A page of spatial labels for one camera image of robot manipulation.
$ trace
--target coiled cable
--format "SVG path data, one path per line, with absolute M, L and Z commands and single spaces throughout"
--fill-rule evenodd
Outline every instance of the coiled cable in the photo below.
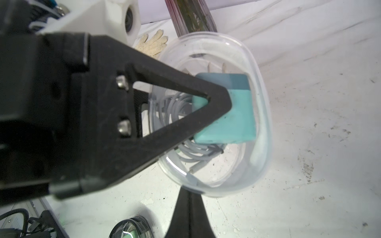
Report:
M 158 112 L 159 121 L 162 127 L 180 119 L 180 112 L 192 101 L 192 95 L 178 92 L 175 95 L 167 95 L 156 103 L 155 111 Z M 186 163 L 195 163 L 189 172 L 195 173 L 204 167 L 213 158 L 224 153 L 225 144 L 197 144 L 191 139 L 185 140 L 175 149 L 179 159 Z

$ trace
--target screw head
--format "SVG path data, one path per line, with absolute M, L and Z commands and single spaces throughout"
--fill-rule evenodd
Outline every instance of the screw head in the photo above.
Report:
M 124 90 L 126 90 L 126 91 L 129 90 L 126 76 L 124 76 L 124 75 L 119 75 L 119 76 L 116 78 L 116 81 L 117 81 L 118 87 L 119 87 L 120 89 L 124 89 Z
M 131 136 L 132 127 L 130 120 L 123 120 L 119 122 L 118 131 L 122 136 Z
M 55 6 L 55 9 L 57 13 L 60 14 L 61 16 L 65 16 L 66 14 L 70 12 L 70 10 L 61 3 L 57 4 L 57 6 Z

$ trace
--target green object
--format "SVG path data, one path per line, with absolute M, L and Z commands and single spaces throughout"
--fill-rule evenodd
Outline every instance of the green object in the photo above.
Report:
M 237 73 L 199 73 L 197 78 L 225 87 L 232 108 L 194 136 L 198 144 L 239 144 L 256 138 L 253 99 L 246 75 Z M 208 104 L 203 97 L 192 97 L 192 110 Z
M 139 238 L 138 232 L 135 230 L 132 230 L 128 233 L 126 233 L 126 232 L 123 232 L 123 233 L 125 234 L 125 236 L 123 236 L 123 238 Z

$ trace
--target white table surface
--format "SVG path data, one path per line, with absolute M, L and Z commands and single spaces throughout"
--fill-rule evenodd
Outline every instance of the white table surface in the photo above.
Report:
M 381 1 L 262 0 L 212 11 L 256 58 L 274 149 L 246 191 L 204 197 L 217 237 L 381 237 Z M 142 26 L 176 38 L 171 20 Z M 113 188 L 50 205 L 71 238 L 146 216 L 163 237 L 179 186 L 152 165 Z

